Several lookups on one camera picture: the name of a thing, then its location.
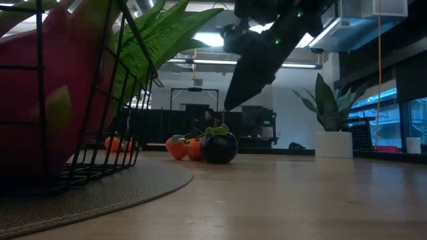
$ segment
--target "dark purple fruit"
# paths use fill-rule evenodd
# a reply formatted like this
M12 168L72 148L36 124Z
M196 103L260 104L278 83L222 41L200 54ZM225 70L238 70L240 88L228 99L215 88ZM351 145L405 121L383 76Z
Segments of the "dark purple fruit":
M238 141L232 133L206 137L201 143L201 152L208 163L227 164L238 153Z

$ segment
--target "potted plant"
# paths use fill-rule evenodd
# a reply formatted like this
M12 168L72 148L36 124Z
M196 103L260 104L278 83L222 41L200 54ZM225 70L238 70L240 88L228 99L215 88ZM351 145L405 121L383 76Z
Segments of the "potted plant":
M353 157L352 134L341 130L350 109L365 93L366 88L367 84L363 84L356 90L354 96L351 89L345 94L340 90L335 96L323 77L318 74L315 95L305 89L314 103L294 91L304 105L317 115L319 123L325 129L325 132L316 133L316 157Z

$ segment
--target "ceiling light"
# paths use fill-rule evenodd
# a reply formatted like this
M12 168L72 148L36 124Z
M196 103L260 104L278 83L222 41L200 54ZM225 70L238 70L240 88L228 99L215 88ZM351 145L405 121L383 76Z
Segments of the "ceiling light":
M168 63L187 63L185 59L170 59Z
M211 47L224 46L224 39L219 33L196 33L193 38Z
M188 64L212 64L212 65L236 65L237 61L205 60L205 59L170 59L168 63L188 63ZM321 69L321 65L303 63L284 63L282 68L294 69Z
M199 64L216 64L216 65L236 65L237 61L222 61L222 60L202 60L202 59L194 59L194 63Z
M317 69L318 66L314 64L298 64L298 63L284 63L283 68L304 68L304 69Z
M274 23L268 23L264 26L261 25L256 25L253 26L251 28L249 28L249 30L257 32L257 33L262 33L262 31L266 31L268 29L270 29L270 27L272 27ZM314 37L312 37L310 34L306 33L301 41L296 45L296 48L304 48L307 47L308 43L310 43L311 41L313 41Z
M339 22L341 21L341 17L338 17L333 21L325 30L322 31L308 46L313 47L316 43L318 43L322 38L326 36Z

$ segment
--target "white planter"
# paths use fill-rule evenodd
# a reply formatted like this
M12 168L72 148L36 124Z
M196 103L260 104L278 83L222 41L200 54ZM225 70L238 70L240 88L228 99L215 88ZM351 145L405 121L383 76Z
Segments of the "white planter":
M353 158L352 133L316 133L316 157Z

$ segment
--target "wire basket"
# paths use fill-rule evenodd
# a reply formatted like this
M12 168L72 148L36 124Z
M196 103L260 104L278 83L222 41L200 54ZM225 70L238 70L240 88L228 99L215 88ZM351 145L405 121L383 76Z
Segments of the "wire basket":
M41 5L42 0L36 1L35 9L27 9L20 7L9 7L9 6L0 6L0 10L2 11L16 11L22 13L34 13L36 15L37 20L37 66L19 66L19 65L0 65L1 69L22 69L29 71L37 72L37 80L38 80L38 96L39 96L39 114L40 119L38 122L22 122L22 121L8 121L0 119L0 125L12 125L14 127L24 127L28 125L34 125L40 129L40 148L41 154L43 157L43 173L34 179L34 176L26 179L25 177L20 177L19 179L5 179L5 177L0 176L0 181L3 183L11 183L5 186L2 184L0 187L0 193L6 195L14 195L14 194L55 194L55 193L64 193L70 190L73 187L83 187L87 185L90 181L100 180L107 175L111 175L118 171L122 171L124 169L128 169L135 165L137 161L137 156L141 146L137 140L139 139L139 133L141 133L141 123L144 118L144 111L147 110L148 102L151 94L151 86L153 83L153 79L157 78L158 74L151 60L148 50L145 47L141 36L139 35L139 31L137 30L136 24L127 8L127 5L123 0L118 0L119 6L123 13L121 18L121 25L119 30L119 41L117 44L117 51L114 53L111 49L106 46L106 35L108 33L108 21L111 12L111 6L113 0L109 0L109 5L106 12L106 20L103 28L103 37L101 41L101 45L99 46L99 55L97 57L97 69L101 69L101 62L103 58L103 54L108 52L108 54L112 55L115 59L114 68L112 71L112 79L115 79L115 75L117 73L117 67L121 65L126 69L126 76L123 83L123 91L120 98L113 96L113 88L114 82L111 81L109 84L108 91L104 91L99 87L100 82L100 73L99 71L95 71L95 77L93 79L91 85L91 93L89 95L89 99L87 102L85 117L83 120L83 125L81 131L79 133L79 137L77 140L77 145L75 146L75 153L72 157L72 161L68 161L65 165L65 168L60 174L60 176L54 176L49 173L48 170L48 144L47 144L47 121L46 121L46 112L45 112L45 89L44 89L44 73L43 70L45 66L43 65L43 32L42 32L42 13L44 10ZM143 51L145 58L148 62L148 70L147 70L147 81L145 84L137 81L137 77L135 73L132 73L129 70L129 67L125 66L120 60L121 54L121 42L123 39L123 32L125 27L125 20L127 21L129 27L131 28L133 35L138 42L139 47ZM132 97L131 99L124 99L124 92L127 87L127 82L129 78L133 79L133 85L131 85ZM89 121L89 117L91 115L91 111L95 106L93 106L93 98L95 93L101 93L107 96L105 99L104 106L96 106L103 107L103 115L102 119L99 122L99 128L96 131L91 131L88 129L87 124ZM133 99L133 96L137 93L137 103L135 107L132 107L130 102ZM108 112L108 106L111 101L118 102L117 108L117 117L112 121L111 125L106 129L106 118ZM142 101L142 107L139 109L140 101ZM119 130L120 123L119 117L124 119L133 119L133 122L138 122L138 124L131 124L126 131ZM92 142L95 144L93 150L89 150L89 146L83 146L84 139L88 135L95 136L92 139ZM110 137L113 139L114 137L119 138L119 146L125 144L124 150L121 150L119 147L118 152L114 155L111 152L111 148L113 145L113 141L110 141L110 144L107 148L107 151L100 152L99 146L103 145L104 140Z

